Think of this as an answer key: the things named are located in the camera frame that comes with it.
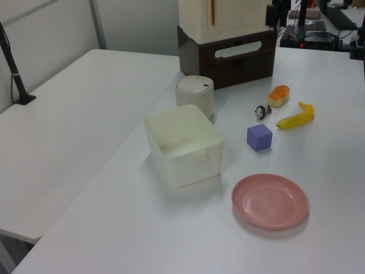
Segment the dark Franka gripper body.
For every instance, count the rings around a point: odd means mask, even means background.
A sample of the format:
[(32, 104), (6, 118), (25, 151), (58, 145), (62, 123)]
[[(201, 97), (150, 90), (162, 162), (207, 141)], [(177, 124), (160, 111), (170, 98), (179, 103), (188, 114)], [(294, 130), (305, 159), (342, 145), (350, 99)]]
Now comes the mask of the dark Franka gripper body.
[(272, 0), (277, 13), (288, 13), (291, 10), (291, 0)]

